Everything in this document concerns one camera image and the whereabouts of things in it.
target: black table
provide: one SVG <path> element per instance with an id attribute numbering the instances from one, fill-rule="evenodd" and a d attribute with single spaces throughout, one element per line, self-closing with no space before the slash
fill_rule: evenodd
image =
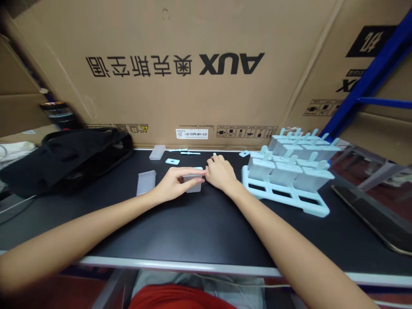
<path id="1" fill-rule="evenodd" d="M 138 150 L 120 167 L 73 196 L 51 195 L 27 201 L 25 210 L 0 225 L 0 250 L 16 245 L 64 222 L 136 195 L 138 173 L 156 171 L 156 184 L 171 167 L 167 158 L 179 159 L 179 167 L 205 167 L 212 152 L 181 155 L 165 152 L 150 161 L 150 151 Z M 240 180 L 249 157 L 238 152 L 218 152 L 232 164 Z M 325 218 L 262 200 L 301 232 L 355 282 L 369 285 L 412 287 L 412 259 L 391 251 L 331 190 L 332 184 L 353 187 L 336 176 L 320 191 L 330 208 Z M 12 196 L 0 206 L 12 205 Z M 10 210 L 18 212 L 20 206 Z M 183 194 L 133 220 L 98 244 L 82 264 L 155 268 L 177 271 L 280 276 L 262 243 L 236 205 L 209 183 L 199 193 Z"/>

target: blue metal rack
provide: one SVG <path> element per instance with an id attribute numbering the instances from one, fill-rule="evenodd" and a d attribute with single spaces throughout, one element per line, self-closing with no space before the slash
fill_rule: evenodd
<path id="1" fill-rule="evenodd" d="M 337 138 L 351 123 L 363 104 L 412 109 L 412 102 L 374 98 L 393 70 L 412 50 L 412 9 L 408 12 L 379 55 L 371 63 L 351 93 L 321 132 L 327 140 Z"/>

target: red shirt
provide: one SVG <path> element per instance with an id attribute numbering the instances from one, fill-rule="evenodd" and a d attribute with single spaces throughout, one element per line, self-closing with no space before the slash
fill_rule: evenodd
<path id="1" fill-rule="evenodd" d="M 236 309 L 201 290 L 182 285 L 147 285 L 132 299 L 129 309 Z"/>

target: hand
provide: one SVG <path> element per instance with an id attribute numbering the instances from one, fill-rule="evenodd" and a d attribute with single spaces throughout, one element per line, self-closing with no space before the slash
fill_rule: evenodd
<path id="1" fill-rule="evenodd" d="M 205 180 L 200 177 L 183 182 L 183 176 L 205 174 L 205 170 L 198 170 L 193 167 L 171 167 L 163 177 L 162 181 L 150 191 L 150 194 L 155 197 L 159 204 L 173 200 L 185 193 L 191 187 L 194 187 L 196 184 L 205 182 Z"/>
<path id="2" fill-rule="evenodd" d="M 227 193 L 232 187 L 240 184 L 236 179 L 233 167 L 221 154 L 219 156 L 211 157 L 207 160 L 207 164 L 206 180 L 216 188 Z"/>

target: black tote bag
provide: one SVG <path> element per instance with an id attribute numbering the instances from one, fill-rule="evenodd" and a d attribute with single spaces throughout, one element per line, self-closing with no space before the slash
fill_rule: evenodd
<path id="1" fill-rule="evenodd" d="M 21 197 L 70 193 L 132 154 L 130 134 L 115 128 L 54 132 L 46 135 L 35 151 L 0 170 L 0 179 Z"/>

